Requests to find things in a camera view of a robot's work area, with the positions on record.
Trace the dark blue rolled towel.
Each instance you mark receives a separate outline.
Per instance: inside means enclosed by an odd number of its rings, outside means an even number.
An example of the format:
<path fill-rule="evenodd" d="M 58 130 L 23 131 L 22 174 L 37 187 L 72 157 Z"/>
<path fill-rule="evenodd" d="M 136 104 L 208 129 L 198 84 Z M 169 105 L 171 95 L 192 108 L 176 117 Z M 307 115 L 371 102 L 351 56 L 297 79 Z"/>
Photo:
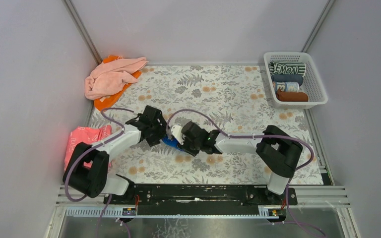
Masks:
<path fill-rule="evenodd" d="M 303 77 L 298 74 L 272 74 L 271 80 L 274 82 L 297 82 L 299 86 L 303 84 Z"/>

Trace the brown towel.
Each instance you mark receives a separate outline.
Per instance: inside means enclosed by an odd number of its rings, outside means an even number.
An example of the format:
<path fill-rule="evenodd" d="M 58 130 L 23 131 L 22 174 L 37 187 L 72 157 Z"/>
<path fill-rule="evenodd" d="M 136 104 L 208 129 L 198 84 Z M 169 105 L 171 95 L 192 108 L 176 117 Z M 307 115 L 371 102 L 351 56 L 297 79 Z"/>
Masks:
<path fill-rule="evenodd" d="M 309 97 L 304 92 L 282 92 L 277 91 L 276 97 L 282 102 L 308 102 Z"/>

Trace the light pink towel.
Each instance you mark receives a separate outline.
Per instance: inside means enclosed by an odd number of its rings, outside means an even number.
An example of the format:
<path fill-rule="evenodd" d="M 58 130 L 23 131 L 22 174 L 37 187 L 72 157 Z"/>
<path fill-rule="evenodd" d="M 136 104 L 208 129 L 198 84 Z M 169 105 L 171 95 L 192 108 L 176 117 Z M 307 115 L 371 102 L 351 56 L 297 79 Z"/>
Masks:
<path fill-rule="evenodd" d="M 98 65 L 85 79 L 84 96 L 97 100 L 122 91 L 128 83 L 137 83 L 132 74 L 143 69 L 148 63 L 145 57 L 116 59 Z"/>

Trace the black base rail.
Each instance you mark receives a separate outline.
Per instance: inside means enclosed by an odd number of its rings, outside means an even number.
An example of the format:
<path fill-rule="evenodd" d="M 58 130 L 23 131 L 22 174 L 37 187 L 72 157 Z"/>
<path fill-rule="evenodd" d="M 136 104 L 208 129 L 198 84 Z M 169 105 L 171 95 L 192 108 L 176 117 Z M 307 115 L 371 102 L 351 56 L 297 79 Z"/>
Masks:
<path fill-rule="evenodd" d="M 297 205 L 293 188 L 276 195 L 265 185 L 134 184 L 105 204 L 130 205 L 138 215 L 258 215 L 259 206 Z"/>

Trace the striped lemon rolled towel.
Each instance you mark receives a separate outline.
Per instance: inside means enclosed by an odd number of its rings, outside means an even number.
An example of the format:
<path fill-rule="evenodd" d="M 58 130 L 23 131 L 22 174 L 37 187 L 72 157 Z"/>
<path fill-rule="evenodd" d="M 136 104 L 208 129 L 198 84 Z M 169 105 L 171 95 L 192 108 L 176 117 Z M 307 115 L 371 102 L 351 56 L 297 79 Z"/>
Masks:
<path fill-rule="evenodd" d="M 281 74 L 281 75 L 300 75 L 305 76 L 307 66 L 303 62 L 295 61 L 271 61 L 269 63 L 269 71 L 271 74 Z"/>

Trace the pink patterned towel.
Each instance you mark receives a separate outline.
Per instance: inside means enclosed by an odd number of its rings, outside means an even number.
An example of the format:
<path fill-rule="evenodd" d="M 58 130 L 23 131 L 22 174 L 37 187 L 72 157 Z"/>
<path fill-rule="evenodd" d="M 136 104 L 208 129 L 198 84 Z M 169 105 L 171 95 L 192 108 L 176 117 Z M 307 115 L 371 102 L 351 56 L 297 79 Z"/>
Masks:
<path fill-rule="evenodd" d="M 73 151 L 77 144 L 84 142 L 86 144 L 92 144 L 94 142 L 100 141 L 112 134 L 112 127 L 110 125 L 105 125 L 100 128 L 91 127 L 77 127 L 73 130 L 67 141 L 67 147 L 64 158 L 64 170 L 67 169 L 69 161 L 72 157 Z"/>

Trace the floral table mat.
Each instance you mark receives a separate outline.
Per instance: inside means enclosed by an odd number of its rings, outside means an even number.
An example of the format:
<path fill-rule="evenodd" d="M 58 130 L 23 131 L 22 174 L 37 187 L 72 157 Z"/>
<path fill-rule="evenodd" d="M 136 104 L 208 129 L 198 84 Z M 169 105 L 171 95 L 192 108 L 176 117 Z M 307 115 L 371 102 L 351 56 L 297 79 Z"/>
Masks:
<path fill-rule="evenodd" d="M 148 66 L 139 81 L 102 117 L 94 111 L 90 127 L 99 128 L 109 118 L 126 122 L 150 105 L 160 109 L 171 124 L 188 121 L 212 130 L 216 123 L 227 132 L 261 134 L 275 125 L 288 135 L 311 143 L 304 112 L 277 109 L 271 105 L 261 66 Z M 141 142 L 117 157 L 111 157 L 109 174 L 136 183 L 265 184 L 270 168 L 250 154 L 193 157 L 166 144 L 150 147 Z"/>

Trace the orange blue rabbit towel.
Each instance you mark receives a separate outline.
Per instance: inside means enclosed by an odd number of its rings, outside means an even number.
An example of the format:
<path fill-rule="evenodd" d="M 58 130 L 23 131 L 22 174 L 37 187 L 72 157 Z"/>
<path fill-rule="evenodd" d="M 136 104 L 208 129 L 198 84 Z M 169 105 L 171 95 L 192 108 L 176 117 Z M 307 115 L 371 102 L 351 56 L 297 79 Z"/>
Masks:
<path fill-rule="evenodd" d="M 300 90 L 299 84 L 297 82 L 272 82 L 274 91 L 277 93 L 281 92 L 295 92 L 298 93 Z"/>

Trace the white plastic basket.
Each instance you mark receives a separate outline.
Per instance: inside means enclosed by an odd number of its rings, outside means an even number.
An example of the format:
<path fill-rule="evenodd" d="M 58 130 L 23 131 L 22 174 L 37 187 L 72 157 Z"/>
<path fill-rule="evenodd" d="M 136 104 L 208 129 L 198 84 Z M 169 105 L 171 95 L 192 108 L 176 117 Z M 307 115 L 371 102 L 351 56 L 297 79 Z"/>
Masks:
<path fill-rule="evenodd" d="M 306 74 L 303 77 L 303 83 L 300 91 L 308 96 L 307 102 L 283 102 L 277 99 L 272 85 L 271 73 L 266 70 L 266 84 L 271 93 L 271 105 L 278 109 L 310 109 L 317 105 L 327 103 L 328 96 L 322 83 L 320 74 L 312 57 L 307 53 L 302 52 L 267 52 L 263 55 L 266 67 L 269 67 L 272 61 L 290 61 L 302 62 L 306 65 Z"/>

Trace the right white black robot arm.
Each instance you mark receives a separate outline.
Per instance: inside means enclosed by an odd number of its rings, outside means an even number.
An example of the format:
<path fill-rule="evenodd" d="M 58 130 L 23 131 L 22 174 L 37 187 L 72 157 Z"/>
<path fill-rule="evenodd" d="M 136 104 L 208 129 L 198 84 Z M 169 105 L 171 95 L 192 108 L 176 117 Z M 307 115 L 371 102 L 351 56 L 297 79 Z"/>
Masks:
<path fill-rule="evenodd" d="M 262 135 L 226 134 L 217 129 L 208 132 L 190 121 L 185 126 L 172 126 L 170 133 L 178 148 L 193 156 L 199 152 L 258 155 L 271 169 L 267 189 L 276 195 L 285 192 L 303 150 L 300 141 L 274 125 L 267 126 Z"/>

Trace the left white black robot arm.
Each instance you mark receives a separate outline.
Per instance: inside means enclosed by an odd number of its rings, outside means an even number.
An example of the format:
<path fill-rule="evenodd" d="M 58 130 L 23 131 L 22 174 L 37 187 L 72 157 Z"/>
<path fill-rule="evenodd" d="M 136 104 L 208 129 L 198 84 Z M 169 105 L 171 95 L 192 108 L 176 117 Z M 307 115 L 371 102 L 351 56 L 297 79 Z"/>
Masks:
<path fill-rule="evenodd" d="M 125 195 L 132 182 L 123 176 L 108 173 L 111 157 L 142 141 L 149 146 L 158 145 L 166 136 L 167 124 L 162 111 L 152 106 L 146 106 L 142 113 L 125 123 L 116 124 L 120 130 L 110 136 L 91 144 L 80 142 L 75 146 L 63 176 L 65 194 L 70 201 L 80 201 L 71 197 L 70 188 L 90 198 L 100 194 Z"/>

